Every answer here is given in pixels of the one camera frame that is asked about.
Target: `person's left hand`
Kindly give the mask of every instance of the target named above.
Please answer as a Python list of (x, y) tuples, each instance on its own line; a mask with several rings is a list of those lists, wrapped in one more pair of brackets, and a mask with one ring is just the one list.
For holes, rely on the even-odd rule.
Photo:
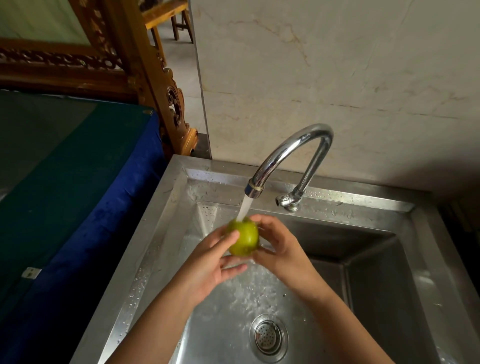
[(244, 258), (233, 255), (223, 256), (239, 238), (238, 230), (223, 236), (227, 226), (224, 225), (203, 239), (187, 258), (173, 277), (171, 283), (187, 286), (189, 297), (196, 306), (219, 283), (226, 281), (247, 269), (246, 264), (224, 268), (240, 263)]

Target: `hand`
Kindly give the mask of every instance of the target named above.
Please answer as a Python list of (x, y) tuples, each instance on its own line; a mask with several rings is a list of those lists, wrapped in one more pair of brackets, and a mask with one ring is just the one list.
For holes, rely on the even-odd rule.
[(313, 267), (297, 238), (280, 222), (268, 215), (253, 215), (260, 236), (268, 240), (275, 251), (260, 247), (253, 252), (254, 261), (277, 276), (287, 287), (306, 301), (323, 298), (333, 292)]
[(238, 230), (223, 236), (227, 226), (224, 225), (203, 239), (187, 258), (173, 277), (170, 284), (186, 285), (189, 297), (196, 306), (207, 297), (218, 284), (244, 272), (246, 264), (224, 268), (240, 263), (242, 258), (223, 254), (239, 238)]

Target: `sink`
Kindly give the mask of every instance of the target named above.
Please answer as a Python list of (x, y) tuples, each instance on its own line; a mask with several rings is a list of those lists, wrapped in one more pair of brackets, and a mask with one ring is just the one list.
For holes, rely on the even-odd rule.
[[(71, 363), (106, 361), (198, 242), (236, 217), (255, 170), (174, 156)], [(297, 212), (277, 207), (299, 179), (275, 171), (249, 214), (290, 229), (396, 363), (475, 362), (480, 300), (429, 196), (314, 177)], [(196, 307), (171, 363), (333, 363), (305, 305), (248, 264)]]

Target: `chrome faucet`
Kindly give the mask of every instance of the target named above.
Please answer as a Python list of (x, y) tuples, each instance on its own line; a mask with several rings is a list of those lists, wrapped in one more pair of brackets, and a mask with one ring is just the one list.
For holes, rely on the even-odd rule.
[(316, 138), (320, 138), (320, 144), (318, 145), (318, 148), (299, 184), (297, 184), (292, 192), (281, 194), (275, 199), (277, 206), (282, 206), (290, 212), (297, 211), (300, 207), (300, 200), (305, 193), (305, 188), (307, 188), (308, 183), (332, 145), (333, 130), (326, 124), (313, 124), (307, 126), (280, 144), (248, 181), (247, 187), (245, 187), (245, 194), (251, 198), (257, 198), (260, 196), (266, 180), (275, 168), (277, 168), (294, 150)]

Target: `blue fabric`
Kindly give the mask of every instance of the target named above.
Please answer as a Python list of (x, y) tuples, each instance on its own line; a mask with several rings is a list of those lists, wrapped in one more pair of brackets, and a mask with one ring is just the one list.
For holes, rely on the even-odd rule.
[(120, 173), (0, 328), (0, 363), (68, 363), (167, 163), (153, 114)]

